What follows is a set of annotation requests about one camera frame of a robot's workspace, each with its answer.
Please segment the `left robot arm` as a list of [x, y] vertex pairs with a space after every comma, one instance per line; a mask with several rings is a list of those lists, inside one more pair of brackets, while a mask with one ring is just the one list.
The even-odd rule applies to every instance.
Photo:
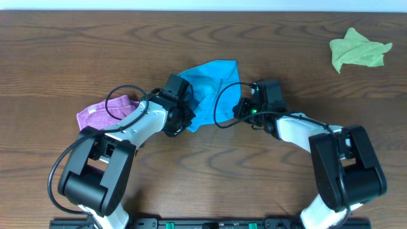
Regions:
[[130, 216], [121, 200], [139, 147], [163, 131], [175, 137], [190, 125], [190, 92], [150, 93], [135, 111], [118, 123], [85, 127], [59, 179], [58, 192], [88, 213], [95, 228], [128, 228]]

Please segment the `folded purple cloth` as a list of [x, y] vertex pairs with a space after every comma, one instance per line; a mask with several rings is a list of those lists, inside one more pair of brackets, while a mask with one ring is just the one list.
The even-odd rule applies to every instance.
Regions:
[[122, 95], [114, 99], [109, 99], [107, 108], [109, 112], [118, 118], [110, 116], [105, 109], [105, 101], [92, 104], [86, 109], [76, 114], [79, 129], [82, 130], [87, 126], [101, 130], [118, 123], [121, 119], [135, 111], [139, 106], [139, 101], [131, 101], [127, 95]]

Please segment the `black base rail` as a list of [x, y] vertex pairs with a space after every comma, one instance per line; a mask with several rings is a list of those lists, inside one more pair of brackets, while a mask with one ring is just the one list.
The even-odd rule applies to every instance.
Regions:
[[[96, 228], [90, 219], [54, 219], [49, 229]], [[305, 228], [294, 218], [265, 218], [262, 220], [216, 220], [216, 219], [183, 219], [164, 220], [155, 218], [139, 218], [130, 221], [125, 228], [132, 229], [294, 229]], [[369, 220], [349, 219], [339, 228], [371, 229]]]

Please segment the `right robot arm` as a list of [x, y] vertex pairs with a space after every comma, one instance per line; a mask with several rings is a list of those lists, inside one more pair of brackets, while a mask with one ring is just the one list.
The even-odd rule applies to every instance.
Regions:
[[242, 98], [234, 117], [293, 143], [312, 157], [318, 195], [300, 214], [302, 228], [341, 228], [352, 211], [387, 192], [387, 181], [364, 127], [341, 127], [289, 112], [281, 97]]

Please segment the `crumpled green cloth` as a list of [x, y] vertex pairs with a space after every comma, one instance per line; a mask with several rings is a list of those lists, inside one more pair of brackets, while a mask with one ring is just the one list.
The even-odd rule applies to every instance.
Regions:
[[341, 39], [333, 39], [329, 43], [332, 53], [332, 65], [337, 73], [344, 64], [366, 67], [384, 65], [384, 54], [390, 51], [392, 43], [370, 41], [359, 34], [353, 27], [349, 28]]

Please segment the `blue microfiber cloth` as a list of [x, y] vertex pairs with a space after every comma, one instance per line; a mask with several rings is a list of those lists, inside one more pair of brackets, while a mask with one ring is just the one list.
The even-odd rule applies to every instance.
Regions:
[[191, 109], [195, 113], [187, 128], [196, 132], [202, 125], [233, 118], [233, 107], [240, 100], [241, 87], [236, 60], [213, 60], [178, 74], [193, 87]]

